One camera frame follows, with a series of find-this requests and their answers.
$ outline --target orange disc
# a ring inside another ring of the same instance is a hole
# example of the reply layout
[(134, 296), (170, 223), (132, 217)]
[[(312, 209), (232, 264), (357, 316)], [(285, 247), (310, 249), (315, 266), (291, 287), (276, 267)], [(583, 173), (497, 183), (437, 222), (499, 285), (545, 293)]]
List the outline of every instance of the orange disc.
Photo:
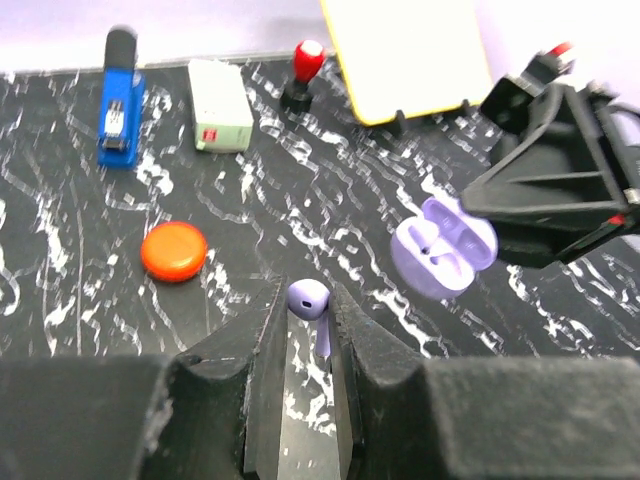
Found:
[(183, 222), (167, 222), (151, 230), (140, 248), (142, 264), (163, 282), (184, 282), (204, 265), (207, 241), (200, 231)]

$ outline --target marble tabletop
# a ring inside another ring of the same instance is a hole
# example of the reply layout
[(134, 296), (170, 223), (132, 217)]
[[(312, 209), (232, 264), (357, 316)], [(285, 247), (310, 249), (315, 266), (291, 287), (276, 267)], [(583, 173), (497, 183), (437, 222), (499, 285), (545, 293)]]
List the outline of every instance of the marble tabletop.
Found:
[[(284, 60), (247, 62), (256, 127), (242, 155), (193, 146), (184, 67), (147, 71), (140, 162), (96, 166), (101, 75), (0, 78), (0, 356), (176, 354), (233, 321), (273, 276), (342, 282), (367, 314), (426, 357), (634, 355), (640, 256), (622, 240), (544, 271), (502, 263), (455, 300), (407, 290), (394, 228), (429, 195), (488, 167), (499, 132), (436, 116), (396, 139), (355, 121), (333, 60), (310, 114), (283, 113)], [(200, 228), (206, 266), (162, 285), (139, 262), (167, 220)], [(290, 319), (281, 476), (337, 477), (332, 384)]]

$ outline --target blue stapler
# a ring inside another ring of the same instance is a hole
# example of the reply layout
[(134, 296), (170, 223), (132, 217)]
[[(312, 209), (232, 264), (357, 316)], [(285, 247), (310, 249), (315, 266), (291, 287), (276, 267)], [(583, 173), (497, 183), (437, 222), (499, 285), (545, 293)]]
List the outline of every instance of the blue stapler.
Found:
[(136, 34), (116, 27), (107, 35), (98, 131), (98, 165), (133, 168), (142, 121), (144, 76), (135, 70)]

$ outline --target purple stick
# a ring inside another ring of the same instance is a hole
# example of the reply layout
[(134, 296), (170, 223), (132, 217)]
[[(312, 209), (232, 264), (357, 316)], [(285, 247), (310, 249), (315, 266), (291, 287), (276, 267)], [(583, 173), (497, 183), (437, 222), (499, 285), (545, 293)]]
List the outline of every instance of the purple stick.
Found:
[(324, 312), (316, 320), (316, 355), (327, 358), (331, 355), (331, 342), (329, 341), (329, 312)]

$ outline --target red tip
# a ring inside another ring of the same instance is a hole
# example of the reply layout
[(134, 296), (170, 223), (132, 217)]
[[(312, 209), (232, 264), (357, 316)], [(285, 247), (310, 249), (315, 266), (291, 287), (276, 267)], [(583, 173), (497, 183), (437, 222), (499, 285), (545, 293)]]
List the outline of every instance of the red tip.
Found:
[(551, 50), (549, 53), (552, 55), (555, 55), (556, 57), (559, 57), (560, 55), (564, 55), (565, 53), (567, 53), (572, 48), (573, 48), (573, 45), (571, 45), (571, 43), (563, 42), (560, 45), (558, 45), (556, 48)]
[(293, 54), (293, 70), (296, 80), (309, 83), (322, 68), (324, 59), (324, 48), (318, 42), (305, 40), (298, 44)]
[(625, 224), (625, 218), (624, 215), (622, 215), (621, 213), (619, 213), (618, 215), (615, 215), (613, 217), (611, 217), (609, 219), (609, 223), (611, 225), (624, 225)]

